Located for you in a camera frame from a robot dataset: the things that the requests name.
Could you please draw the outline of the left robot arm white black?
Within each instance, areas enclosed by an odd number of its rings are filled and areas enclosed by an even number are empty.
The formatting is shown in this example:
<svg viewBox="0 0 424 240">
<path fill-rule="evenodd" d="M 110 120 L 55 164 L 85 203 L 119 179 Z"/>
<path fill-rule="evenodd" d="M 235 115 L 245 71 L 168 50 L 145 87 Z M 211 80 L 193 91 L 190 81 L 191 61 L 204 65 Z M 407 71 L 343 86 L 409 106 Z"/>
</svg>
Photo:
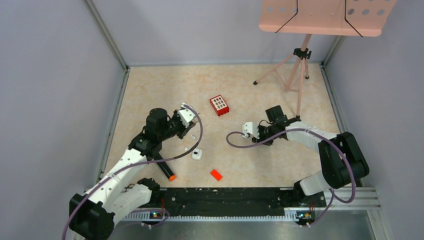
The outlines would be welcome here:
<svg viewBox="0 0 424 240">
<path fill-rule="evenodd" d="M 138 183 L 128 191 L 124 188 L 146 165 L 167 167 L 168 159 L 159 154 L 163 141 L 174 136 L 183 139 L 201 123 L 199 114 L 185 103 L 172 116 L 163 108 L 152 109 L 142 131 L 131 140 L 115 166 L 84 194 L 71 198 L 62 239 L 72 230 L 87 240 L 106 240 L 115 226 L 138 207 L 156 206 L 161 194 L 154 188 Z"/>
</svg>

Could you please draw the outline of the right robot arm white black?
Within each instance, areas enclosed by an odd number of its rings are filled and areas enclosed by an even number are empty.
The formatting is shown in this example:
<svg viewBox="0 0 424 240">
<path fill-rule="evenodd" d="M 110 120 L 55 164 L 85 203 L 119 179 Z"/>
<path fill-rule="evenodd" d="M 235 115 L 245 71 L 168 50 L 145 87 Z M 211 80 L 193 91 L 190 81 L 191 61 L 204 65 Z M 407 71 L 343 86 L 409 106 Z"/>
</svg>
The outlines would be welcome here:
<svg viewBox="0 0 424 240">
<path fill-rule="evenodd" d="M 253 143 L 271 146 L 274 135 L 293 141 L 319 154 L 321 170 L 297 181 L 293 185 L 293 200 L 299 206 L 307 206 L 314 194 L 353 184 L 370 172 L 368 163 L 354 135 L 348 131 L 333 133 L 307 125 L 299 116 L 288 118 L 277 105 L 265 111 L 267 125 L 246 122 L 242 133 Z"/>
</svg>

